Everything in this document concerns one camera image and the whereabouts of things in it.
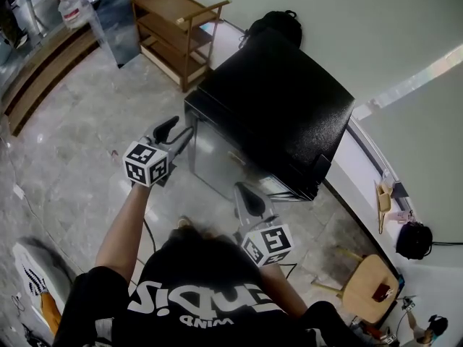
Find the black textured fridge top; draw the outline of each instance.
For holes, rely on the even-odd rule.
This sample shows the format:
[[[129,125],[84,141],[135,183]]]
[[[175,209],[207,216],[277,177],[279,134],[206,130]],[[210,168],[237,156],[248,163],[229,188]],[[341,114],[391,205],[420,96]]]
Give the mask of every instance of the black textured fridge top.
[[[227,120],[233,120],[235,128],[238,124],[253,134],[253,145],[244,141],[244,149],[259,144],[267,156],[283,154],[285,164],[302,175],[310,175],[322,154],[332,161],[354,104],[327,71],[271,29],[249,41],[198,87],[211,100],[206,103],[227,114],[220,127],[227,129]]]

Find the wooden stool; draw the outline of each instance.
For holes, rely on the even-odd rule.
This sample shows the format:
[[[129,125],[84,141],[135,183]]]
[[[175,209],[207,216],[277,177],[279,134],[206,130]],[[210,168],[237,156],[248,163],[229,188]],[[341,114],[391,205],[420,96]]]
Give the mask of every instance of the wooden stool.
[[[342,289],[325,286],[315,281],[312,285],[336,293],[348,312],[367,322],[378,322],[396,298],[399,282],[378,255],[372,254],[363,258],[348,249],[338,247],[336,250],[357,260],[359,262],[357,269]],[[388,285],[392,294],[384,301],[377,302],[373,299],[373,294],[380,284]]]

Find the plastic container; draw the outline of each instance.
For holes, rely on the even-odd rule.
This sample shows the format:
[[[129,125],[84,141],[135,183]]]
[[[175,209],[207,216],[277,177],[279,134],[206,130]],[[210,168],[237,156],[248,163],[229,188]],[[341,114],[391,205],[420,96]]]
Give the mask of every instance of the plastic container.
[[[82,27],[88,21],[88,7],[83,0],[61,0],[58,10],[68,28]]]

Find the white box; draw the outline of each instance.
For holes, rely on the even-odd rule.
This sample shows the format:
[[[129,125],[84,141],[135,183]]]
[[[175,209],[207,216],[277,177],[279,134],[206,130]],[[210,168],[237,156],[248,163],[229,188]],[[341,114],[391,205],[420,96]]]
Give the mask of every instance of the white box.
[[[287,224],[271,226],[246,234],[241,247],[258,266],[269,265],[285,258],[294,248]]]
[[[146,187],[152,186],[169,173],[167,153],[141,142],[132,142],[122,160],[125,176]]]

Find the stool leg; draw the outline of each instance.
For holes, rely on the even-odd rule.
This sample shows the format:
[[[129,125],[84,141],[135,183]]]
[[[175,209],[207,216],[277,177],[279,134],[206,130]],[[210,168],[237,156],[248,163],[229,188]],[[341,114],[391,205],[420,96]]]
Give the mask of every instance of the stool leg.
[[[324,286],[323,284],[317,283],[317,282],[315,282],[315,281],[312,282],[312,285],[313,285],[313,286],[316,286],[316,287],[318,287],[318,288],[325,289],[326,291],[334,292],[334,293],[336,293],[338,296],[342,296],[342,294],[343,294],[343,291],[340,291],[339,289],[332,288],[332,287],[330,287],[330,286]]]
[[[363,257],[359,256],[358,254],[355,254],[354,252],[349,251],[348,249],[345,249],[342,247],[336,247],[336,251],[342,253],[345,256],[351,257],[354,260],[357,260],[358,262],[363,261]]]

